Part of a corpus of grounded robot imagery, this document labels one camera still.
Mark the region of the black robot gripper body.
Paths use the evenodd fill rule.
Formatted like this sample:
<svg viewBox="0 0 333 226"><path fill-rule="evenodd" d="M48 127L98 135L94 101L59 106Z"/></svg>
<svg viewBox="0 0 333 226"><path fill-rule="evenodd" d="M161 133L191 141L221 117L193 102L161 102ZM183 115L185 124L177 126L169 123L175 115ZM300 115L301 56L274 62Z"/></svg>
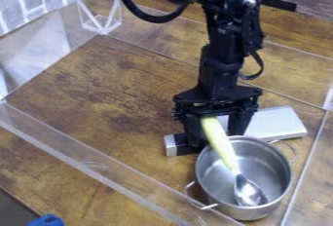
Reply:
<svg viewBox="0 0 333 226"><path fill-rule="evenodd" d="M231 63L225 60L225 56L214 55L210 46L203 47L198 83L173 98L173 116L181 123L210 115L229 115L231 123L249 123L258 111L262 89L238 85L238 78L256 79L262 72L243 76L243 58L233 55Z"/></svg>

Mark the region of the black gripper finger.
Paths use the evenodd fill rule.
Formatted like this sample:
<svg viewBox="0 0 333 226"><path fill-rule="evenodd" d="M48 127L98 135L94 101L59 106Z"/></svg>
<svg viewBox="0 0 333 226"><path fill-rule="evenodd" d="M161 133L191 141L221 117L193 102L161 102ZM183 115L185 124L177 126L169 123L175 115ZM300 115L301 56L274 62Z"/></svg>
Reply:
<svg viewBox="0 0 333 226"><path fill-rule="evenodd" d="M185 132L187 135L189 144L198 149L202 149L207 142L201 126L201 120L194 115L187 115L185 119Z"/></svg>
<svg viewBox="0 0 333 226"><path fill-rule="evenodd" d="M230 135L242 135L245 133L256 112L256 109L234 108L230 110L227 120L227 133Z"/></svg>

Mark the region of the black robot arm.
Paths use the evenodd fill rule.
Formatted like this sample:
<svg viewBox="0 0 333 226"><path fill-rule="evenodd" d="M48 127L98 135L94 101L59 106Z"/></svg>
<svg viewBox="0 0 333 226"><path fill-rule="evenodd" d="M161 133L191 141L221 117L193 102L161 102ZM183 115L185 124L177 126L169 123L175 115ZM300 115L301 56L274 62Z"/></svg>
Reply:
<svg viewBox="0 0 333 226"><path fill-rule="evenodd" d="M209 31L209 44L202 48L198 84L173 98L175 119L183 132L166 142L178 151L198 152L207 145L201 128L206 116L229 117L227 132L241 135L258 111L260 88L239 86L239 79L258 74L241 73L245 57L258 57L262 48L261 0L167 0L179 5L202 5Z"/></svg>

